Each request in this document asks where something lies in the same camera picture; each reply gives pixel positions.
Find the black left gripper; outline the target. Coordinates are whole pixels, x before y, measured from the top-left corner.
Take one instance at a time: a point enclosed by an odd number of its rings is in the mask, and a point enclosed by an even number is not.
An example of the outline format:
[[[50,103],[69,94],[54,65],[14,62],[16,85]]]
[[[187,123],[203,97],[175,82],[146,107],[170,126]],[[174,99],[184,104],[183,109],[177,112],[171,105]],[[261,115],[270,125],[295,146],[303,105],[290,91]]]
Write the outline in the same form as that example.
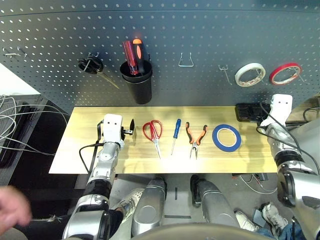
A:
[[[132,136],[135,130],[135,121],[134,119],[131,120],[129,129],[124,129],[123,126],[121,126],[121,139],[124,141],[125,140],[125,135],[130,135]]]

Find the bystander bare hand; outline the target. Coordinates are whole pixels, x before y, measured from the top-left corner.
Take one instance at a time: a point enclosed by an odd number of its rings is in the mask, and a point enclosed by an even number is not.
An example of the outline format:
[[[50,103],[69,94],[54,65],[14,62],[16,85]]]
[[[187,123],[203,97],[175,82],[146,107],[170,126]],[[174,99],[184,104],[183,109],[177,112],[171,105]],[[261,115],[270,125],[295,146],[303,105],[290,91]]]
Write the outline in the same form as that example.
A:
[[[0,233],[15,225],[27,226],[31,220],[31,206],[25,195],[13,186],[1,186]]]

